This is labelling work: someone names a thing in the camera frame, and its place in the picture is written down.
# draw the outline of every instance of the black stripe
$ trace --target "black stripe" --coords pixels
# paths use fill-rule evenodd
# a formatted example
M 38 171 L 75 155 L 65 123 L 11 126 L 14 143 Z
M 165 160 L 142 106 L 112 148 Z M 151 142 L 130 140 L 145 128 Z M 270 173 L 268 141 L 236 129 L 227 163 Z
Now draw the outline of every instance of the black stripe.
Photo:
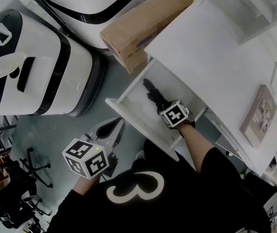
M 60 38 L 61 41 L 61 50 L 59 57 L 56 61 L 52 76 L 50 78 L 45 96 L 42 100 L 42 103 L 39 107 L 39 109 L 33 113 L 33 116 L 40 116 L 44 113 L 46 113 L 54 99 L 57 93 L 57 90 L 59 89 L 60 83 L 62 81 L 62 77 L 64 75 L 64 72 L 66 70 L 69 58 L 70 58 L 70 53 L 71 53 L 71 46 L 67 38 L 60 32 L 58 32 L 54 28 L 50 28 L 53 32 L 57 34 L 57 36 Z
M 73 11 L 64 8 L 51 0 L 45 0 L 50 6 L 61 11 L 62 13 L 84 23 L 88 24 L 101 24 L 109 21 L 116 14 L 118 14 L 126 5 L 128 5 L 132 0 L 117 0 L 108 8 L 96 14 L 84 14 L 77 11 Z

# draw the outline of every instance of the person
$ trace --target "person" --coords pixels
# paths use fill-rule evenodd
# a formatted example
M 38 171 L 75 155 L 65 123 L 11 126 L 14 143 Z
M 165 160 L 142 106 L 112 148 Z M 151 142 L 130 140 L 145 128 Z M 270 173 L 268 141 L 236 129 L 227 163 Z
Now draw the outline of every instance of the person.
M 117 231 L 271 232 L 262 203 L 232 163 L 196 129 L 177 126 L 196 171 L 150 141 L 145 159 L 114 179 L 79 178 L 59 206 L 48 233 Z

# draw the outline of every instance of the hand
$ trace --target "hand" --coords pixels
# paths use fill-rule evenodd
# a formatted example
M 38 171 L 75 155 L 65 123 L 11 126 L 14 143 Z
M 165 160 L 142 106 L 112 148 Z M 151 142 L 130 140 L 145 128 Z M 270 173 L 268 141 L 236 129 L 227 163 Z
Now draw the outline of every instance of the hand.
M 91 180 L 88 180 L 84 177 L 79 177 L 76 185 L 74 186 L 73 190 L 76 193 L 84 195 L 88 190 L 90 190 L 95 184 L 99 183 L 100 175 L 97 175 Z

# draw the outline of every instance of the black chair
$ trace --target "black chair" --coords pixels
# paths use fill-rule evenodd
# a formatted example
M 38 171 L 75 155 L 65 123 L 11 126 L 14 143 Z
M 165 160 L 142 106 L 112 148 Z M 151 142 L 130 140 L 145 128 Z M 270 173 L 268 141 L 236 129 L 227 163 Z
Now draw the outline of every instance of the black chair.
M 36 171 L 49 168 L 49 165 L 33 168 L 30 158 L 30 152 L 32 151 L 32 149 L 28 149 L 29 166 L 27 166 L 30 169 L 28 172 L 19 166 L 18 161 L 12 161 L 8 158 L 4 164 L 8 169 L 10 182 L 0 191 L 0 221 L 8 229 L 18 229 L 26 221 L 31 221 L 33 225 L 40 227 L 39 220 L 35 217 L 35 212 L 40 215 L 51 215 L 51 213 L 47 214 L 38 208 L 38 204 L 42 202 L 41 200 L 37 204 L 32 202 L 32 199 L 37 194 L 37 188 L 36 179 L 31 175 L 35 175 Z

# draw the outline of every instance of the white robot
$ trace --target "white robot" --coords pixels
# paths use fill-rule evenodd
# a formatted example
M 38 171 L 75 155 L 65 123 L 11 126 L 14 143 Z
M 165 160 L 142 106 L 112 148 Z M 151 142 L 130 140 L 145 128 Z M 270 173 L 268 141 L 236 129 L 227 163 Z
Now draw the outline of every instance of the white robot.
M 120 142 L 124 127 L 123 118 L 112 118 L 96 125 L 80 139 L 73 139 L 63 151 L 70 170 L 92 179 L 112 166 L 108 159 Z

